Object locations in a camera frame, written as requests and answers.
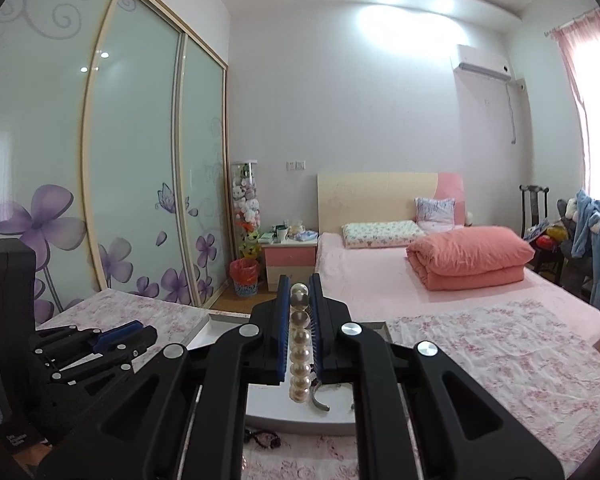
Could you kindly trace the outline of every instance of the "curtain rod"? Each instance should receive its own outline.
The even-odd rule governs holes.
[[[551,30],[547,31],[544,36],[546,38],[548,38],[550,35],[552,35],[554,32],[556,32],[557,30],[561,30],[565,27],[569,27],[569,25],[573,25],[573,23],[577,22],[578,20],[584,18],[587,14],[590,14],[596,10],[600,10],[600,7],[594,7],[593,9],[588,10],[587,12],[583,12],[582,14],[577,15],[575,18],[573,18],[572,20],[569,20],[567,23],[565,23],[564,25],[561,25],[560,27],[554,27]]]

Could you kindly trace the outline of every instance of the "dark wooden chair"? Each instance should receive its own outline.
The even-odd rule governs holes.
[[[540,223],[540,206],[538,194],[542,193],[544,197],[544,216],[542,220],[547,218],[548,215],[548,194],[549,188],[542,186],[535,186],[531,184],[529,186],[520,186],[522,192],[522,232],[520,236],[524,236],[526,232],[526,197],[525,193],[529,195],[529,205],[531,212],[531,225],[530,227],[536,226]],[[560,278],[562,277],[562,268],[564,266],[564,255],[560,250],[560,247],[555,247],[553,251],[547,251],[536,245],[535,242],[531,242],[531,246],[536,251],[536,256],[532,260],[534,266],[534,272],[539,274],[540,272],[548,272],[554,276],[554,283],[560,285]]]

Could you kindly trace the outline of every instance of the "frosted glass door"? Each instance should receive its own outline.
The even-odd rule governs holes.
[[[110,1],[0,8],[0,237],[36,252],[38,323],[100,290],[77,165],[87,67]]]
[[[183,188],[194,278],[205,303],[227,278],[230,243],[222,156],[222,67],[187,38],[182,89]]]
[[[141,0],[120,0],[93,89],[90,186],[107,285],[188,304],[171,169],[178,38]]]

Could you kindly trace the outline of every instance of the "chair backrest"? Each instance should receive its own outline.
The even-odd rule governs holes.
[[[529,186],[520,186],[520,191],[522,192],[522,232],[520,236],[525,235],[526,231],[526,200],[525,193],[529,193],[529,202],[531,206],[531,225],[538,225],[540,223],[540,208],[538,206],[538,193],[544,194],[544,218],[547,217],[547,194],[549,193],[548,187],[536,186],[535,184],[530,184]]]

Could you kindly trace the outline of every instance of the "headboard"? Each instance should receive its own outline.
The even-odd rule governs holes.
[[[320,173],[321,233],[341,233],[348,222],[415,220],[416,197],[455,198],[456,224],[464,224],[464,187],[459,173]]]

